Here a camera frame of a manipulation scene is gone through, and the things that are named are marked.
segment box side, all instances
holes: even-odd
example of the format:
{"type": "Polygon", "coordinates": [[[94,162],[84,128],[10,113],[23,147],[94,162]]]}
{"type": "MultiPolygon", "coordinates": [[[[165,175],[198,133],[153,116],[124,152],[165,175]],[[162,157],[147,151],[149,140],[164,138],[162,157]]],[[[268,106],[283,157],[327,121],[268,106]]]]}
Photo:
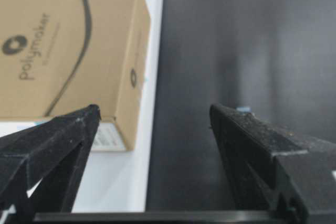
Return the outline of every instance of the box side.
{"type": "Polygon", "coordinates": [[[0,7],[0,117],[45,116],[81,50],[82,0],[0,0],[0,7]]]}
{"type": "Polygon", "coordinates": [[[115,117],[129,150],[134,149],[137,135],[150,22],[145,0],[136,0],[115,117]]]}
{"type": "Polygon", "coordinates": [[[87,0],[91,25],[86,53],[52,115],[94,103],[102,117],[115,116],[134,1],[87,0]]]}

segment cardboard box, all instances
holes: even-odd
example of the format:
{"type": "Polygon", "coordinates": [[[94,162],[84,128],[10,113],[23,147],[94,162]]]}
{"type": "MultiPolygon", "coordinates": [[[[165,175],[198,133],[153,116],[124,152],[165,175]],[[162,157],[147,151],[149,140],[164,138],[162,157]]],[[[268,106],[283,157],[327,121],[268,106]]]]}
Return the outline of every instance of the cardboard box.
{"type": "Polygon", "coordinates": [[[150,16],[145,0],[0,0],[0,120],[98,104],[94,150],[135,145],[150,16]]]}

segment white label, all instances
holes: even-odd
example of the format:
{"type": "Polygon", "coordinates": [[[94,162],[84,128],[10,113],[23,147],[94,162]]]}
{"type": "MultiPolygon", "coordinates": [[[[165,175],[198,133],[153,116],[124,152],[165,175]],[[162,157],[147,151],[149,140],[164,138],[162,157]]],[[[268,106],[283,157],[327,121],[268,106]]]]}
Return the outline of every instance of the white label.
{"type": "MultiPolygon", "coordinates": [[[[22,131],[43,122],[0,122],[0,137],[22,131]]],[[[100,123],[94,138],[92,151],[126,151],[123,140],[113,123],[100,123]]]]}
{"type": "Polygon", "coordinates": [[[113,123],[100,123],[94,139],[92,151],[126,151],[122,138],[113,123]]]}

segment black table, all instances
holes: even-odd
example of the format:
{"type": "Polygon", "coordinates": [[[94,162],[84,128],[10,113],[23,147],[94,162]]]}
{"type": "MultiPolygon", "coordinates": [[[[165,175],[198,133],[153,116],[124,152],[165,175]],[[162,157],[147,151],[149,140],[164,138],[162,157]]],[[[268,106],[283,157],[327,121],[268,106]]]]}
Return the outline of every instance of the black table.
{"type": "Polygon", "coordinates": [[[332,142],[334,0],[164,0],[147,210],[234,204],[214,102],[332,142]]]}

